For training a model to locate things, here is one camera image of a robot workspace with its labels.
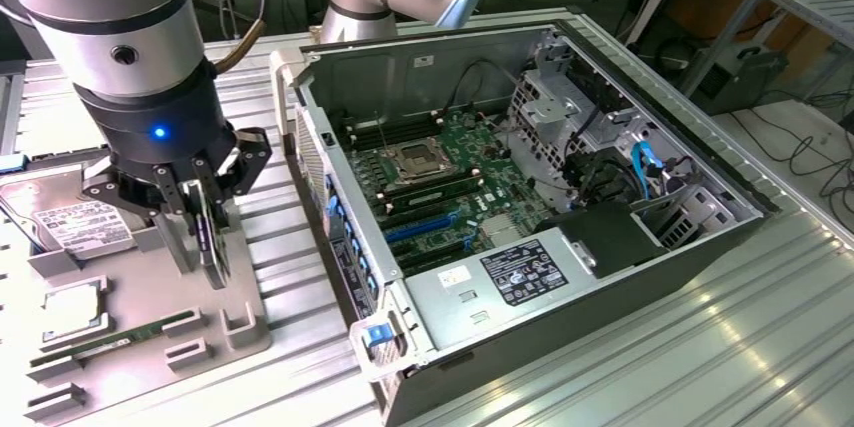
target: aluminum profile table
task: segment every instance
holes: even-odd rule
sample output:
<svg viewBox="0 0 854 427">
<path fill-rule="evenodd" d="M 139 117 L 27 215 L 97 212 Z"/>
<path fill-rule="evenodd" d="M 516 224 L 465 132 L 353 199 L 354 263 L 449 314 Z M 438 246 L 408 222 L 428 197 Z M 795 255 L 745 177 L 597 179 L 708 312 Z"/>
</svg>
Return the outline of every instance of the aluminum profile table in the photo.
<svg viewBox="0 0 854 427">
<path fill-rule="evenodd" d="M 712 66 L 728 45 L 733 42 L 739 29 L 753 15 L 761 0 L 745 0 L 701 62 L 691 67 L 681 85 L 681 91 L 691 96 L 700 86 Z M 854 49 L 854 0 L 771 0 L 789 14 L 801 18 L 825 32 L 849 49 Z M 769 29 L 763 29 L 757 37 L 768 38 Z"/>
<path fill-rule="evenodd" d="M 609 54 L 784 212 L 681 291 L 412 425 L 852 425 L 854 257 L 848 246 L 854 239 L 588 17 L 556 9 L 485 16 L 473 25 L 554 18 L 566 19 Z M 402 32 L 426 29 L 416 24 Z M 226 115 L 241 126 L 276 133 L 268 56 L 286 44 L 308 43 L 308 35 L 262 39 L 218 79 Z M 210 46 L 209 56 L 222 57 L 229 47 Z M 18 144 L 38 150 L 41 142 L 54 142 L 38 131 L 39 121 L 57 116 L 75 122 L 70 128 L 87 129 L 89 116 L 75 109 L 71 84 L 57 64 L 33 63 Z M 83 142 L 66 137 L 67 146 Z M 70 425 L 380 425 L 280 155 L 241 200 L 272 349 Z M 0 296 L 13 274 L 0 280 Z M 5 355 L 0 345 L 0 361 Z M 29 425 L 21 406 L 7 407 L 5 400 L 0 425 Z"/>
</svg>

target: white sticker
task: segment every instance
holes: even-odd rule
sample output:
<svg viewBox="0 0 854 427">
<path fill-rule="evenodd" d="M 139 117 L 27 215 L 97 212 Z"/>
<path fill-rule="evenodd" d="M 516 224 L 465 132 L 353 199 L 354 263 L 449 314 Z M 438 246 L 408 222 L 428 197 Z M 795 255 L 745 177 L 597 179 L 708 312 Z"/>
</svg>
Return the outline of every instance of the white sticker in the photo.
<svg viewBox="0 0 854 427">
<path fill-rule="evenodd" d="M 37 220 L 71 253 L 123 242 L 131 231 L 119 210 L 103 202 L 85 202 L 37 212 Z"/>
<path fill-rule="evenodd" d="M 413 67 L 430 67 L 433 65 L 433 55 L 425 55 L 422 57 L 416 57 L 413 60 Z"/>
<path fill-rule="evenodd" d="M 465 265 L 454 267 L 445 272 L 440 272 L 440 282 L 442 282 L 442 287 L 446 289 L 461 282 L 466 282 L 468 280 L 472 280 L 472 274 L 469 273 L 469 269 Z"/>
</svg>

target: warning label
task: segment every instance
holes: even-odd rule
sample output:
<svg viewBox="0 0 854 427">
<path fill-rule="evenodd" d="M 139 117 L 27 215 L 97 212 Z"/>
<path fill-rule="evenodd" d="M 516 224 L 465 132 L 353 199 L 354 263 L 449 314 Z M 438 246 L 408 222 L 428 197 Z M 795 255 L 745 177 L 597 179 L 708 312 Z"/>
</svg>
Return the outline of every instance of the warning label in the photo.
<svg viewBox="0 0 854 427">
<path fill-rule="evenodd" d="M 85 202 L 37 212 L 35 217 L 71 253 L 85 252 L 131 238 L 119 210 L 103 202 Z"/>
<path fill-rule="evenodd" d="M 540 240 L 482 258 L 481 263 L 513 306 L 569 283 Z"/>
</svg>

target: circuit board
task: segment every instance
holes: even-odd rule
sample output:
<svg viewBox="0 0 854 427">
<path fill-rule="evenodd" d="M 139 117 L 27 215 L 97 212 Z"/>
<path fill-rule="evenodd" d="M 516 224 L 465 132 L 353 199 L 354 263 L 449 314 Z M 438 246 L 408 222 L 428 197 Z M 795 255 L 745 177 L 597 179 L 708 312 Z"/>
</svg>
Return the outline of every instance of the circuit board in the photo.
<svg viewBox="0 0 854 427">
<path fill-rule="evenodd" d="M 492 123 L 480 120 L 474 113 L 456 113 L 445 120 L 445 128 L 436 137 L 422 139 L 422 144 L 416 143 L 416 147 L 412 141 L 404 144 L 420 148 L 422 155 L 430 155 L 429 151 L 440 152 L 436 155 L 445 154 L 448 158 L 444 159 L 430 157 L 434 168 L 458 172 L 458 178 L 477 169 L 480 179 L 474 180 L 482 181 L 472 184 L 472 192 L 458 189 L 453 198 L 425 202 L 430 205 L 406 214 L 390 215 L 384 202 L 377 201 L 377 194 L 388 192 L 389 186 L 401 181 L 402 175 L 408 175 L 394 158 L 396 152 L 404 150 L 404 144 L 350 153 L 350 164 L 366 198 L 374 203 L 377 221 L 408 275 L 429 270 L 441 262 L 497 247 L 498 237 L 485 235 L 481 228 L 482 223 L 497 216 L 508 219 L 520 236 L 525 237 L 534 232 L 540 222 L 553 215 L 510 156 L 502 155 L 502 138 L 506 134 Z M 429 219 L 446 219 L 450 225 L 406 239 L 396 239 L 396 233 L 425 225 Z"/>
</svg>

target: green circuit board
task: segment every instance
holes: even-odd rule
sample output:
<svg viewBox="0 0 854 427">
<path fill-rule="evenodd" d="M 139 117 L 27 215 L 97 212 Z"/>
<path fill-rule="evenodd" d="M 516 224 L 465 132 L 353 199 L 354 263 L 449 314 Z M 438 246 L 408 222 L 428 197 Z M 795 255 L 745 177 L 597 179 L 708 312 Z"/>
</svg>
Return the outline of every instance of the green circuit board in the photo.
<svg viewBox="0 0 854 427">
<path fill-rule="evenodd" d="M 448 116 L 445 128 L 436 137 L 350 153 L 352 167 L 386 235 L 452 213 L 457 217 L 448 228 L 390 242 L 408 275 L 497 247 L 480 228 L 485 220 L 506 214 L 525 237 L 534 232 L 540 222 L 553 215 L 513 160 L 501 155 L 508 133 L 494 132 L 496 127 L 486 121 L 476 122 L 474 115 L 457 113 Z M 393 191 L 401 183 L 401 163 L 396 161 L 396 153 L 400 154 L 405 148 L 414 148 L 414 144 L 422 150 L 426 149 L 425 144 L 434 152 L 442 152 L 446 155 L 444 168 L 450 172 L 457 171 L 458 177 L 477 168 L 481 178 L 473 182 L 472 177 L 464 177 L 457 183 L 449 181 L 440 187 L 420 189 L 420 195 L 425 193 L 421 197 L 426 199 L 425 205 L 417 205 L 418 208 L 410 212 L 389 215 L 388 200 L 378 200 L 377 194 Z M 438 194 L 430 192 L 442 189 L 453 193 L 453 198 L 434 201 L 432 195 Z M 464 249 L 454 248 L 461 245 L 465 245 Z M 444 256 L 444 250 L 453 252 Z"/>
</svg>

